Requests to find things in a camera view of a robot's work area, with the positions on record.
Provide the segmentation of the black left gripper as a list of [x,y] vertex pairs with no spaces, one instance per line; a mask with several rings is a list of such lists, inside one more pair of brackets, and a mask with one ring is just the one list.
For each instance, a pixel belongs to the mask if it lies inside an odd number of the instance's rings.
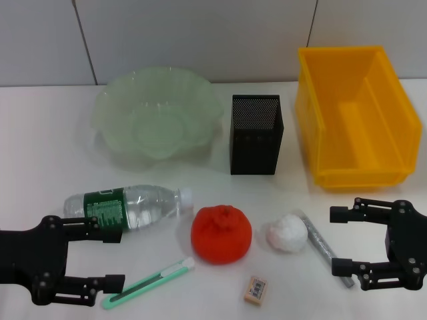
[[118,294],[125,275],[67,277],[69,241],[120,243],[121,229],[101,227],[97,217],[48,215],[26,231],[1,231],[1,284],[26,288],[35,305],[94,306],[97,293]]

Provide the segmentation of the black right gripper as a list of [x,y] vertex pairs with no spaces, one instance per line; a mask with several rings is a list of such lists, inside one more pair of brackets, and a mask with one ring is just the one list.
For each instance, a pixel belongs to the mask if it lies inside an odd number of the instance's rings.
[[404,287],[419,290],[426,276],[426,216],[406,200],[380,201],[357,197],[349,207],[330,207],[331,223],[350,221],[387,225],[389,262],[332,259],[332,275],[358,277],[363,291]]

